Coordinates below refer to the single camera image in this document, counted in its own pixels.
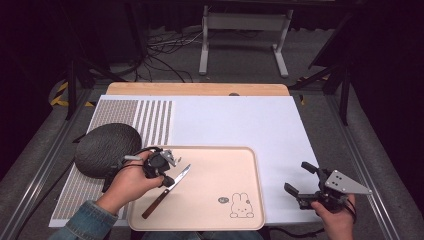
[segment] beige tray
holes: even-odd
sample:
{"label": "beige tray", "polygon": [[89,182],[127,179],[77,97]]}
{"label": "beige tray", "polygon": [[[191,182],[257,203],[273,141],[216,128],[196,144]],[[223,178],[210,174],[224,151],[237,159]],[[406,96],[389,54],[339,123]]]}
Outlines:
{"label": "beige tray", "polygon": [[260,183],[254,152],[247,147],[179,147],[171,149],[175,178],[188,164],[191,169],[153,213],[141,214],[164,191],[147,192],[132,202],[128,223],[136,231],[255,230],[264,225]]}

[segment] hand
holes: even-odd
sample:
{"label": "hand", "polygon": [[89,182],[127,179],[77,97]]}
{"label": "hand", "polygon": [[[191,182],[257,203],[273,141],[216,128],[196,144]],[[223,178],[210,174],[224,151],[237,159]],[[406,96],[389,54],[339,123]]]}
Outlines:
{"label": "hand", "polygon": [[[350,194],[349,201],[355,206],[355,196]],[[353,239],[353,217],[348,210],[343,209],[337,213],[329,212],[321,203],[311,203],[312,208],[320,216],[324,223],[324,229],[331,240],[352,240]]]}
{"label": "hand", "polygon": [[[147,159],[152,152],[145,151],[139,154],[143,159]],[[112,185],[96,202],[96,204],[106,211],[116,215],[119,209],[128,202],[142,197],[147,191],[162,184],[163,177],[148,179],[144,175],[142,161],[128,161],[113,179]]]}

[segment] knife blade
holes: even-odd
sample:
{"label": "knife blade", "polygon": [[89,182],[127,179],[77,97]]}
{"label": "knife blade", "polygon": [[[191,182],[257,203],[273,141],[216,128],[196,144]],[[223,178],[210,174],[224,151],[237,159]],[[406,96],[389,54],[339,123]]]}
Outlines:
{"label": "knife blade", "polygon": [[189,164],[186,168],[184,168],[184,170],[180,173],[180,175],[178,175],[175,178],[175,183],[172,186],[165,189],[165,191],[163,191],[162,194],[155,199],[155,201],[146,209],[146,211],[144,211],[144,213],[141,214],[141,216],[144,219],[147,219],[150,216],[150,214],[156,209],[159,203],[161,203],[162,200],[168,195],[168,193],[171,192],[171,190],[181,181],[181,179],[184,178],[184,176],[190,170],[190,167],[191,167],[191,164]]}

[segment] cartoon bunny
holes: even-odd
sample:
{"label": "cartoon bunny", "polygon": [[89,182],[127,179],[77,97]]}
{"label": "cartoon bunny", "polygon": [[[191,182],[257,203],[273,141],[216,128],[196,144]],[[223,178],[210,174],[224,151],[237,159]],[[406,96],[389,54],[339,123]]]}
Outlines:
{"label": "cartoon bunny", "polygon": [[252,205],[246,193],[233,194],[231,211],[230,217],[232,218],[252,218],[254,216]]}

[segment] knife handle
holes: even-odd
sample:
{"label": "knife handle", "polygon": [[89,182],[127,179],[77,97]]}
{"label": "knife handle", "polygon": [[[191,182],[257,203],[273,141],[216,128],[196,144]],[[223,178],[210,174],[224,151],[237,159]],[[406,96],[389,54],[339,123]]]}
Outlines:
{"label": "knife handle", "polygon": [[146,211],[144,211],[143,214],[141,214],[141,216],[144,219],[147,219],[150,214],[156,209],[159,203],[161,203],[162,200],[166,197],[166,195],[168,195],[169,192],[169,189],[165,189],[165,191],[163,191],[162,194],[158,198],[156,198],[156,200],[150,205],[149,208],[146,209]]}

